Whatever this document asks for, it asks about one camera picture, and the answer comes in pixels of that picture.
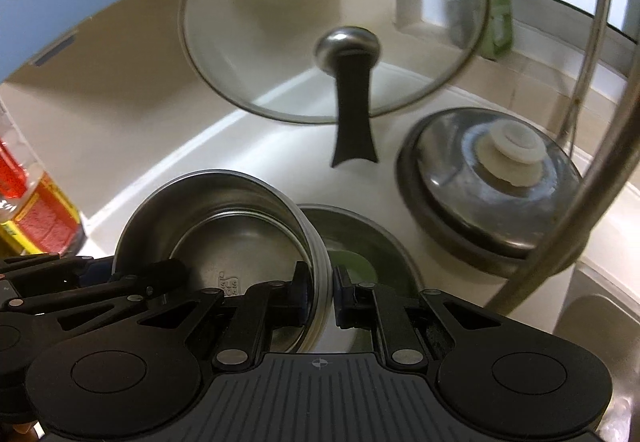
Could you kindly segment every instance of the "metal rod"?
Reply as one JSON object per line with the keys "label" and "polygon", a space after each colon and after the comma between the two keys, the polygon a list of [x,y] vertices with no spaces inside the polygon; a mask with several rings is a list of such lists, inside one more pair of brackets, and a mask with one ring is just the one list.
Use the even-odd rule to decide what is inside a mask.
{"label": "metal rod", "polygon": [[572,247],[583,241],[607,211],[640,161],[640,45],[636,46],[625,93],[565,215],[486,307],[508,314],[545,279],[566,266]]}
{"label": "metal rod", "polygon": [[[567,108],[567,111],[564,114],[560,131],[556,137],[556,143],[558,143],[561,148],[566,146],[567,140],[572,137],[574,129],[577,127],[580,109],[582,108],[584,99],[591,87],[591,80],[593,79],[593,73],[598,65],[600,51],[602,50],[602,44],[607,30],[610,6],[611,0],[597,0],[596,2],[596,13],[593,15],[589,39],[587,40],[587,46],[584,49],[584,60],[580,67],[580,74],[578,74],[578,79],[575,82],[574,91],[569,103],[569,108]],[[573,149],[574,143],[571,141],[570,157],[573,153]]]}

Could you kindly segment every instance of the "stainless steel lid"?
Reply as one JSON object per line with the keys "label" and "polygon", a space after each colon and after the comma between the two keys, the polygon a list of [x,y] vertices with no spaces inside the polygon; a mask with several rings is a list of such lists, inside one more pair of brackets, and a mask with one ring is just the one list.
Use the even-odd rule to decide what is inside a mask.
{"label": "stainless steel lid", "polygon": [[[527,146],[529,141],[531,146],[519,150],[524,156],[515,155],[517,161],[493,142],[492,135],[505,125],[508,132],[513,128],[522,133],[511,137],[515,143]],[[539,145],[544,146],[540,160],[533,152]],[[483,148],[504,164],[504,174],[482,158]],[[415,149],[430,205],[441,220],[467,240],[505,257],[525,258],[565,211],[580,183],[577,169],[553,140],[501,112],[458,108],[433,114],[424,122]],[[508,180],[521,168],[524,184],[514,185]]]}
{"label": "stainless steel lid", "polygon": [[228,101],[281,121],[335,123],[335,80],[323,71],[327,35],[339,39],[345,26],[357,26],[379,42],[369,113],[382,115],[468,63],[488,7],[488,0],[182,0],[178,18],[188,60]]}

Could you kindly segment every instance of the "wall tile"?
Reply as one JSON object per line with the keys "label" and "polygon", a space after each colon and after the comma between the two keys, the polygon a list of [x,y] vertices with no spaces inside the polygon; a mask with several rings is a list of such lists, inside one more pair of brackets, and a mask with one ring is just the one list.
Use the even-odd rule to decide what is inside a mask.
{"label": "wall tile", "polygon": [[494,61],[474,58],[453,84],[492,103],[509,108],[517,80],[518,74],[513,70]]}
{"label": "wall tile", "polygon": [[497,60],[499,65],[510,68],[516,72],[522,72],[528,62],[529,58],[526,58],[514,50],[509,51],[506,55],[498,58]]}
{"label": "wall tile", "polygon": [[609,98],[606,98],[593,88],[587,92],[584,99],[584,108],[592,111],[598,117],[609,123],[616,111],[616,104]]}
{"label": "wall tile", "polygon": [[439,41],[422,23],[396,29],[391,22],[379,22],[371,29],[382,45],[382,61],[435,79],[459,58],[457,47]]}
{"label": "wall tile", "polygon": [[513,25],[513,50],[568,74],[578,72],[582,64],[580,51],[521,22]]}
{"label": "wall tile", "polygon": [[511,111],[544,127],[550,133],[558,133],[569,99],[549,85],[521,76],[511,104]]}
{"label": "wall tile", "polygon": [[522,73],[525,76],[532,77],[549,85],[556,90],[556,92],[564,94],[565,96],[570,96],[574,89],[575,79],[563,74],[559,70],[540,63],[540,61],[529,60]]}
{"label": "wall tile", "polygon": [[600,144],[609,124],[594,112],[583,108],[578,117],[576,145],[588,154],[593,155]]}

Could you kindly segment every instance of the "pot lid handle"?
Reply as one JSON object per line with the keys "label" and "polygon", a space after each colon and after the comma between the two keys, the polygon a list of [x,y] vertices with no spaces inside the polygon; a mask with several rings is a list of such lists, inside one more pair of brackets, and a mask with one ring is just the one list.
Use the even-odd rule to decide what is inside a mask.
{"label": "pot lid handle", "polygon": [[500,119],[489,130],[495,148],[512,161],[536,164],[546,157],[542,138],[531,127],[519,121]]}

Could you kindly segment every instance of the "metal pot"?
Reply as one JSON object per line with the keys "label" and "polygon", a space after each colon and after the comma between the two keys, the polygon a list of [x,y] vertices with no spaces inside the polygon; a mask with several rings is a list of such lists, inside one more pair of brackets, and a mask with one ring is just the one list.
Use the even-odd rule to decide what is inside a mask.
{"label": "metal pot", "polygon": [[[500,135],[494,148],[494,135],[505,126],[513,129],[511,139],[503,145]],[[445,250],[503,278],[526,261],[580,184],[574,164],[547,135],[482,108],[449,109],[418,122],[399,152],[396,179],[416,221]],[[564,266],[586,242],[567,252]]]}
{"label": "metal pot", "polygon": [[308,351],[324,329],[332,302],[324,244],[291,200],[257,178],[199,171],[147,198],[124,229],[114,271],[135,273],[169,258],[192,269],[190,288],[218,287],[226,295],[244,294],[261,281],[288,280],[304,260],[314,285],[311,320],[303,329],[275,332],[272,349]]}

